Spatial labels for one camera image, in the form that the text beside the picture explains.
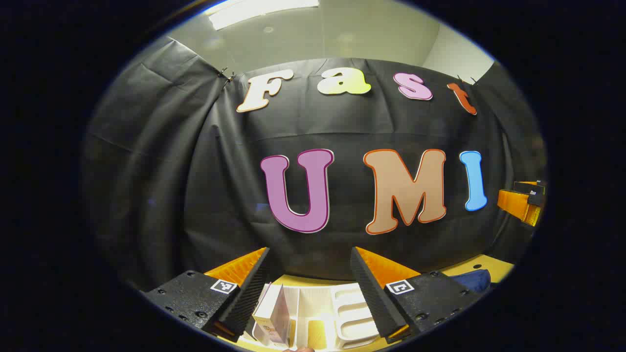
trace purple letter u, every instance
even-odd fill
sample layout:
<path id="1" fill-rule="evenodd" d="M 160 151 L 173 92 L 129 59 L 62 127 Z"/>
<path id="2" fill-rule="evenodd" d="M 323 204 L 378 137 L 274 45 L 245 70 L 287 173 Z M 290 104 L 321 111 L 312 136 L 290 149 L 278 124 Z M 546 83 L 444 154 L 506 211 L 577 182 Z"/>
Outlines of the purple letter u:
<path id="1" fill-rule="evenodd" d="M 289 159 L 274 155 L 261 160 L 270 209 L 278 222 L 288 229 L 306 234 L 326 226 L 330 215 L 326 171 L 334 159 L 334 154 L 328 149 L 311 149 L 298 155 L 298 164 L 307 172 L 309 211 L 306 214 L 295 213 L 287 201 L 285 170 L 289 168 Z"/>

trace textured gripper pad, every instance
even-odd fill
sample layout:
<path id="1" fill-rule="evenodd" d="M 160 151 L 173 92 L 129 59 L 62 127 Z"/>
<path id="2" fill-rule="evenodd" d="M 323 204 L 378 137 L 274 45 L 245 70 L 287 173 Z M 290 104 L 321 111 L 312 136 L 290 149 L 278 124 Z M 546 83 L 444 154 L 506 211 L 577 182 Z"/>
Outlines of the textured gripper pad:
<path id="1" fill-rule="evenodd" d="M 224 309 L 220 314 L 218 321 L 222 323 L 228 330 L 233 332 L 234 336 L 231 336 L 229 340 L 237 341 L 241 336 L 250 321 L 250 316 L 254 307 L 256 307 L 263 286 L 267 279 L 268 263 L 266 261 L 267 255 L 270 249 L 267 248 L 255 266 L 250 270 L 250 273 L 246 277 L 244 283 L 241 285 L 241 290 L 233 301 Z"/>
<path id="2" fill-rule="evenodd" d="M 352 248 L 350 268 L 358 282 L 380 336 L 385 337 L 402 328 L 407 322 L 389 296 L 381 289 L 355 247 Z"/>

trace black backdrop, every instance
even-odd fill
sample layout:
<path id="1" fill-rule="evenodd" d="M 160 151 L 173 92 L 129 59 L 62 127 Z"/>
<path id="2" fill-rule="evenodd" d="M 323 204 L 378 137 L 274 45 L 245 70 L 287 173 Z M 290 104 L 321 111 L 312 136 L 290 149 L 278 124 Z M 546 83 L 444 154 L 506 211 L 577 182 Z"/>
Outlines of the black backdrop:
<path id="1" fill-rule="evenodd" d="M 621 141 L 613 118 L 618 2 L 420 4 L 510 69 L 537 111 L 551 179 L 559 182 L 551 183 L 558 202 L 548 203 L 511 277 L 462 319 L 403 349 L 617 349 L 624 344 L 615 265 L 622 247 L 610 195 L 622 170 L 611 154 Z M 8 350 L 211 349 L 116 280 L 98 257 L 80 202 L 87 118 L 137 49 L 124 38 L 183 5 L 75 1 L 8 8 L 3 30 L 12 89 L 5 98 L 14 118 L 7 150 L 16 161 L 7 187 Z M 583 82 L 597 94 L 580 98 L 572 91 Z M 601 205 L 585 207 L 590 201 Z"/>
<path id="2" fill-rule="evenodd" d="M 541 136 L 521 92 L 502 89 L 503 70 L 493 68 L 473 87 L 401 63 L 326 58 L 239 74 L 224 86 L 225 78 L 210 63 L 172 39 L 160 39 L 141 55 L 96 109 L 83 174 L 105 256 L 143 290 L 260 247 L 272 249 L 274 279 L 287 273 L 352 280 L 353 246 L 418 271 L 441 269 L 488 249 L 509 262 L 523 252 L 531 232 L 497 207 L 498 190 L 511 189 L 514 180 L 545 181 L 543 150 L 533 149 Z M 371 90 L 319 93 L 321 73 L 337 67 L 361 70 Z M 286 69 L 294 77 L 283 81 L 267 107 L 235 111 L 249 78 Z M 398 72 L 418 75 L 433 98 L 405 98 L 393 80 Z M 476 116 L 463 109 L 448 83 L 467 92 Z M 268 200 L 259 165 L 271 155 L 292 160 L 285 172 L 289 206 L 303 214 L 309 207 L 307 181 L 295 161 L 315 148 L 334 152 L 327 172 L 330 219 L 321 231 L 302 234 L 280 225 L 263 207 Z M 446 153 L 445 217 L 367 234 L 375 195 L 363 155 L 397 150 L 414 175 L 429 148 Z M 475 212 L 464 206 L 468 181 L 458 155 L 465 150 L 482 156 L 488 203 Z M 394 217 L 400 219 L 397 208 Z"/>

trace blue cloth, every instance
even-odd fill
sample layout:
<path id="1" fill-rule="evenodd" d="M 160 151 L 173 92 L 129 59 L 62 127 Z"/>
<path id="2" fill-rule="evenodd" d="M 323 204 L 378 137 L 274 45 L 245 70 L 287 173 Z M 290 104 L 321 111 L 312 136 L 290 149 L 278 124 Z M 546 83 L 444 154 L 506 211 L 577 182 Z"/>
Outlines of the blue cloth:
<path id="1" fill-rule="evenodd" d="M 491 284 L 489 270 L 474 270 L 465 274 L 450 276 L 450 278 L 478 293 L 488 289 Z"/>

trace blue letter i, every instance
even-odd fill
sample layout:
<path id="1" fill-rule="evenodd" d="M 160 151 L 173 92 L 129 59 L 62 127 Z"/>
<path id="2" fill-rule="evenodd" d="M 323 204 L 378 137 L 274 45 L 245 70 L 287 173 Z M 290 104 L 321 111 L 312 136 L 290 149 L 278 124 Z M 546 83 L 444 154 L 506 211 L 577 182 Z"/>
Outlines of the blue letter i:
<path id="1" fill-rule="evenodd" d="M 485 190 L 483 189 L 483 172 L 480 170 L 479 152 L 463 152 L 459 159 L 465 165 L 468 173 L 469 199 L 465 203 L 465 209 L 470 212 L 478 210 L 487 204 Z"/>

